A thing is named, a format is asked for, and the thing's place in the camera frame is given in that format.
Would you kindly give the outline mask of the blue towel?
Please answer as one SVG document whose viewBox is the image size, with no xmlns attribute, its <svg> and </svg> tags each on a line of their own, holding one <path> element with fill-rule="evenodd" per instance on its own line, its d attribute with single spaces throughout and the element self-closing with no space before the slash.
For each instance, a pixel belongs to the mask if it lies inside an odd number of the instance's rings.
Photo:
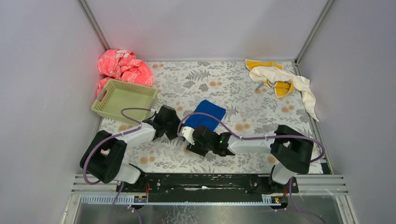
<svg viewBox="0 0 396 224">
<path fill-rule="evenodd" d="M 198 104 L 194 112 L 209 114 L 212 115 L 213 117 L 216 117 L 219 120 L 222 120 L 226 114 L 226 109 L 217 106 L 208 100 L 203 100 Z M 184 125 L 191 128 L 204 126 L 209 130 L 214 131 L 216 127 L 219 125 L 219 122 L 206 115 L 197 114 L 187 118 L 186 121 L 184 122 Z"/>
</svg>

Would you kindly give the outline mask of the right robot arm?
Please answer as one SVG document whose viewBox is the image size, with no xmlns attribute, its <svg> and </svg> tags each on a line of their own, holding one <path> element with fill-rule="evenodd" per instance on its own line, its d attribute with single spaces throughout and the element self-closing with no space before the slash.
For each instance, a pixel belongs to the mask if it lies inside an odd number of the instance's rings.
<svg viewBox="0 0 396 224">
<path fill-rule="evenodd" d="M 314 146 L 313 140 L 286 125 L 279 125 L 274 135 L 218 134 L 204 126 L 185 126 L 180 135 L 188 141 L 187 149 L 201 156 L 208 152 L 219 156 L 270 154 L 278 161 L 271 170 L 271 180 L 282 185 L 296 174 L 309 172 Z"/>
</svg>

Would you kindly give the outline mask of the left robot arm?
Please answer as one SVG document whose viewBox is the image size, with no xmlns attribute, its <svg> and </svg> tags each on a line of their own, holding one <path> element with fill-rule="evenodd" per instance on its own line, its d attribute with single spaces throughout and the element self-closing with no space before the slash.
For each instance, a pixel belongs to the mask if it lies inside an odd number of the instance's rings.
<svg viewBox="0 0 396 224">
<path fill-rule="evenodd" d="M 134 184 L 138 181 L 142 171 L 134 165 L 123 162 L 127 149 L 126 138 L 130 138 L 135 145 L 140 145 L 163 135 L 169 140 L 178 136 L 178 125 L 181 120 L 172 107 L 163 105 L 154 113 L 152 119 L 144 121 L 127 116 L 125 111 L 126 108 L 121 110 L 122 116 L 137 125 L 117 134 L 105 130 L 96 133 L 80 161 L 83 179 L 87 184 L 95 185 L 99 182 L 107 184 L 111 181 Z"/>
</svg>

